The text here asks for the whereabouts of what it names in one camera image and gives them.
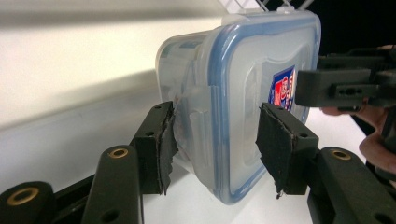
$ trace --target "black plastic part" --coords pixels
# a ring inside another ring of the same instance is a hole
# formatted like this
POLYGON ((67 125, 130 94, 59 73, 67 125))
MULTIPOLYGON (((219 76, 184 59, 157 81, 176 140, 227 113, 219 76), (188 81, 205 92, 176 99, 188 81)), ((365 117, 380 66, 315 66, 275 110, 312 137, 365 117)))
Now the black plastic part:
POLYGON ((52 187, 44 182, 27 182, 0 195, 1 224, 48 224, 55 216, 52 187))
POLYGON ((80 223, 94 175, 55 193, 57 215, 54 224, 80 223))
POLYGON ((375 69, 376 65, 383 62, 380 56, 328 56, 318 60, 318 69, 345 69, 345 68, 369 68, 375 69))
POLYGON ((304 195, 304 168, 315 157, 318 137, 287 110, 264 103, 256 144, 276 191, 304 195))
POLYGON ((360 57, 382 57, 385 63, 390 63, 392 60, 391 56, 394 49, 382 49, 382 48, 357 48, 351 49, 345 55, 346 56, 360 56, 360 57))
POLYGON ((313 107, 359 106, 364 97, 373 95, 374 87, 368 86, 370 73, 369 69, 300 71, 296 104, 313 107))
POLYGON ((319 197, 311 190, 308 195, 307 203, 312 223, 332 224, 334 222, 335 212, 328 197, 319 197))
POLYGON ((81 223, 143 223, 136 150, 111 147, 102 153, 81 223))
MULTIPOLYGON (((389 109, 387 120, 382 130, 384 146, 387 150, 396 154, 396 106, 389 109)), ((375 167, 375 172, 381 177, 396 181, 396 175, 375 167)))
POLYGON ((318 170, 335 211, 333 223, 396 222, 396 202, 355 154, 323 148, 318 170))
POLYGON ((166 193, 169 187, 171 163, 177 153, 173 120, 172 102, 155 105, 130 144, 139 155, 143 194, 162 194, 163 191, 166 193))
POLYGON ((378 95, 368 103, 382 107, 396 106, 396 69, 378 72, 375 83, 381 84, 378 95))

